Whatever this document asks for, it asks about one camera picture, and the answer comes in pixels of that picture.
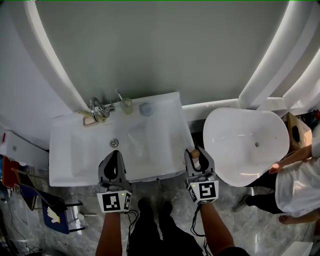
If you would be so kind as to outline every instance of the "sink basin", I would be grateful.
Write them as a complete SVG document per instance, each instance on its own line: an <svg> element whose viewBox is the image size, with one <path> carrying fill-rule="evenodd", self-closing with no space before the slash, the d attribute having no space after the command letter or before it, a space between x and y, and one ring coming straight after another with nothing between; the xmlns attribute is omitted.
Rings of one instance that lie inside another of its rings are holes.
<svg viewBox="0 0 320 256"><path fill-rule="evenodd" d="M185 171L183 155L193 146L178 92L132 100L133 113L115 111L104 123L84 127L78 113L53 120L49 155L51 186L96 185L98 167L113 150L119 150L130 182L176 176ZM143 116L139 105L150 103L152 114ZM117 139L113 148L111 140Z"/></svg>
<svg viewBox="0 0 320 256"><path fill-rule="evenodd" d="M222 107L205 120L203 143L216 174L229 185L244 187L286 156L289 134L273 112Z"/></svg>

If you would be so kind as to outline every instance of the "drain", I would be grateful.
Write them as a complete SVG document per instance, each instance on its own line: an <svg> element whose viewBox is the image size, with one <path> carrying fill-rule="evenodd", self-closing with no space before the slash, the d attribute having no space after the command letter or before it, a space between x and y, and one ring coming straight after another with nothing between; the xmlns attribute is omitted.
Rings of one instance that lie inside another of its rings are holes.
<svg viewBox="0 0 320 256"><path fill-rule="evenodd" d="M110 147L116 148L118 145L119 145L119 141L118 141L116 138L113 138L113 139L110 141Z"/></svg>

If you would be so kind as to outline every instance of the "white shirt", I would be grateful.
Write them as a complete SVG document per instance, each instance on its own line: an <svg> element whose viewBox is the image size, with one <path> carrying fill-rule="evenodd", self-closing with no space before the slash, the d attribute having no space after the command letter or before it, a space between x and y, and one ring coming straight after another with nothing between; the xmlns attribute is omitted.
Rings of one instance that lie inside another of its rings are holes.
<svg viewBox="0 0 320 256"><path fill-rule="evenodd" d="M312 139L311 152L312 159L292 163L276 177L276 205L294 217L320 208L320 137Z"/></svg>

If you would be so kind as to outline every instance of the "black pants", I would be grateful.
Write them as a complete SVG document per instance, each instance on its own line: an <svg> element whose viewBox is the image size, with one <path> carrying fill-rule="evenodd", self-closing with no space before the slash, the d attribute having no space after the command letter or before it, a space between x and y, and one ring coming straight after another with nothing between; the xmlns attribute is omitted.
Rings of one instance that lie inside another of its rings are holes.
<svg viewBox="0 0 320 256"><path fill-rule="evenodd" d="M277 173L269 174L269 172L267 171L265 174L263 174L260 178L256 179L247 187L265 187L268 189L275 190L276 179ZM256 206L259 209L272 214L283 213L283 211L281 211L277 206L275 193L248 196L245 202L248 206Z"/></svg>
<svg viewBox="0 0 320 256"><path fill-rule="evenodd" d="M142 212L130 236L129 256L202 256L203 250L195 238L182 231L169 215L159 216L163 240L152 214Z"/></svg>

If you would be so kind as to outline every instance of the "foot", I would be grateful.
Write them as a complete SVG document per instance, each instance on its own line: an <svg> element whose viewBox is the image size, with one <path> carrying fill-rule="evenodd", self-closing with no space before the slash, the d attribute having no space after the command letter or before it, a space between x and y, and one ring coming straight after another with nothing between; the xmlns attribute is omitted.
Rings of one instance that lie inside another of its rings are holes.
<svg viewBox="0 0 320 256"><path fill-rule="evenodd" d="M162 208L160 214L162 215L170 215L173 209L173 205L170 201L164 201L162 204Z"/></svg>
<svg viewBox="0 0 320 256"><path fill-rule="evenodd" d="M140 213L153 214L152 208L149 206L148 202L145 199L141 198L138 201L137 206L140 210Z"/></svg>
<svg viewBox="0 0 320 256"><path fill-rule="evenodd" d="M233 207L233 211L234 211L235 213L241 212L244 208L246 208L246 207L248 206L247 203L246 203L246 199L247 199L248 197L250 197L250 195L249 195L249 194L246 194L246 195L241 199L241 201L238 202L238 203Z"/></svg>

